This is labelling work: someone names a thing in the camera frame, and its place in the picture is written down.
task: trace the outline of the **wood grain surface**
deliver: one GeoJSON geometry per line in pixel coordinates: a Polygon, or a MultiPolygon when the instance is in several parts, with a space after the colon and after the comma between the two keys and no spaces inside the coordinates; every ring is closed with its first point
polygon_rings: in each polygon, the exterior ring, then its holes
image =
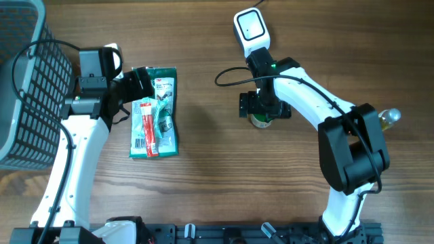
{"type": "MultiPolygon", "coordinates": [[[[92,223],[113,216],[175,224],[317,220],[329,186],[315,129],[297,112],[255,129],[238,117],[239,93],[254,85],[214,85],[221,70],[245,64],[233,16],[251,1],[73,2],[47,5],[58,39],[118,43],[124,70],[178,69],[179,156],[130,159],[130,121],[113,126],[96,171],[92,223]]],[[[383,192],[368,197],[361,218],[381,222],[386,243],[434,242],[434,2],[270,0],[260,9],[274,59],[294,58],[344,100],[401,110],[402,120],[385,132],[391,166],[383,192]]],[[[249,77],[239,71],[221,82],[249,77]]],[[[0,171],[0,243],[28,226],[49,173],[0,171]]]]}

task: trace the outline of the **bottle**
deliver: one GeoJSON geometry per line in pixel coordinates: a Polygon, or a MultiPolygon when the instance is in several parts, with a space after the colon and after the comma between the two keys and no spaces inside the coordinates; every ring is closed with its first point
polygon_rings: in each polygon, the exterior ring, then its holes
{"type": "Polygon", "coordinates": [[[380,119],[381,129],[385,131],[396,124],[401,118],[401,112],[397,108],[386,109],[378,114],[378,118],[380,119]]]}

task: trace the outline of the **plastic basket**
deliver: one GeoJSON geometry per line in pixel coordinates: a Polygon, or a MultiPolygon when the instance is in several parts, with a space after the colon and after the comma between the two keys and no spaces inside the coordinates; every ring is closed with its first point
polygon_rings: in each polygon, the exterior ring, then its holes
{"type": "MultiPolygon", "coordinates": [[[[10,78],[12,60],[24,45],[51,38],[42,1],[0,1],[0,169],[45,169],[54,163],[60,128],[23,106],[10,78]]],[[[30,48],[17,62],[15,79],[27,102],[60,120],[73,70],[58,44],[30,48]]]]}

